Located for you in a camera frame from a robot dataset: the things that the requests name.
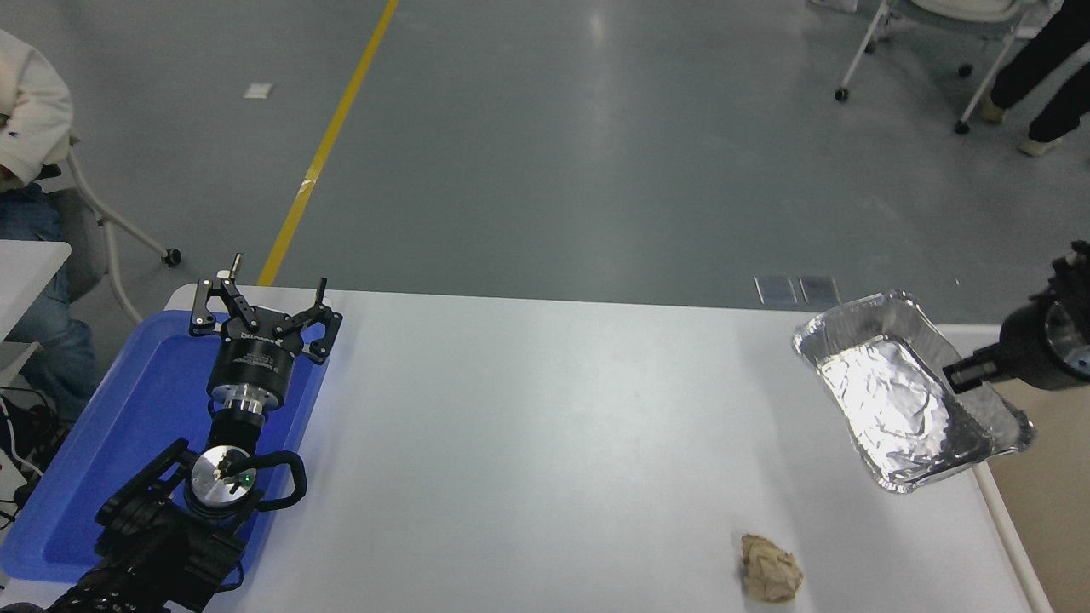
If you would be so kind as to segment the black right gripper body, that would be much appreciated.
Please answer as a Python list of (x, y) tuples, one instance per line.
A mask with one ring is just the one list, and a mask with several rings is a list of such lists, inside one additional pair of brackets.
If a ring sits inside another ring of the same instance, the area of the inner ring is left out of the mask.
[(1070, 377), (1047, 342), (1051, 303), (1036, 301), (1020, 306), (1001, 326), (1001, 363), (1005, 373), (1031, 387), (1059, 390), (1070, 387)]

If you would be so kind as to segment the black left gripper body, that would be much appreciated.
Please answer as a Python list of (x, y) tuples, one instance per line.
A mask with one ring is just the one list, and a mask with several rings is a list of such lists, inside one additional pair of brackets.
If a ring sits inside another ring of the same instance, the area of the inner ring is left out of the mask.
[(228, 318), (221, 325), (221, 348), (215, 357), (207, 393), (223, 401), (229, 387), (246, 385), (261, 388), (265, 401), (284, 401), (302, 349), (300, 330), (278, 338), (272, 330), (250, 333), (241, 318)]

